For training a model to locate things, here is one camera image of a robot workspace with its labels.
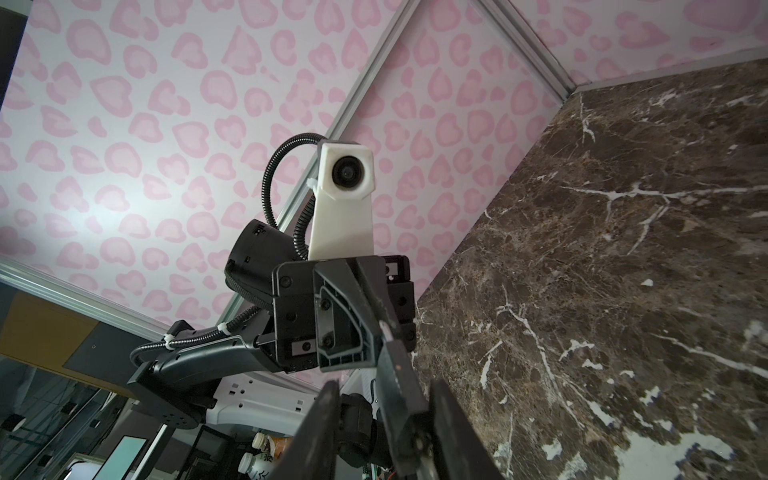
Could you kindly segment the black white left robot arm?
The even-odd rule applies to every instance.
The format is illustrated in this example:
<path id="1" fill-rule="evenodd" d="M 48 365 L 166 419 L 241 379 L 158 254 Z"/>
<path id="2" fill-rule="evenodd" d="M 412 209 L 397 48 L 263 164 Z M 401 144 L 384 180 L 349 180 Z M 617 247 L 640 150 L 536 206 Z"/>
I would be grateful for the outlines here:
<path id="1" fill-rule="evenodd" d="M 202 331 L 179 320 L 165 340 L 131 352 L 137 370 L 129 390 L 172 427 L 203 423 L 216 404 L 215 383 L 231 375 L 375 366 L 380 322 L 407 351 L 416 346 L 414 284 L 404 255 L 302 260 L 287 234 L 252 220 L 224 273 L 249 308 Z"/>

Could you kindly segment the small black key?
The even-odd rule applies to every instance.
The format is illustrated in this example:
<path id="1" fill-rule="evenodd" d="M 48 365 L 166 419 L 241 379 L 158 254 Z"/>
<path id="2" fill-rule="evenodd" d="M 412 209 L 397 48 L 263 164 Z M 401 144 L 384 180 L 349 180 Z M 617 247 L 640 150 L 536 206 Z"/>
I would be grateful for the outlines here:
<path id="1" fill-rule="evenodd" d="M 377 396 L 389 452 L 400 476 L 421 475 L 429 459 L 432 415 L 404 344 L 380 321 Z"/>

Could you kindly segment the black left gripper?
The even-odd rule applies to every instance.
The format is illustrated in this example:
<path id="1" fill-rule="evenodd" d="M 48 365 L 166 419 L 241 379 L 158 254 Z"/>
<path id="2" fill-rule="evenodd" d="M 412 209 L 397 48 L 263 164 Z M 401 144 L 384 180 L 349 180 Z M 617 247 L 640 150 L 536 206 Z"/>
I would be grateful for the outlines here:
<path id="1" fill-rule="evenodd" d="M 415 288 L 403 255 L 279 265 L 272 275 L 276 363 L 286 372 L 373 368 L 385 336 L 415 350 Z M 503 480 L 464 410 L 442 379 L 430 386 L 439 479 Z M 335 478 L 341 420 L 339 384 L 316 397 L 269 479 Z"/>

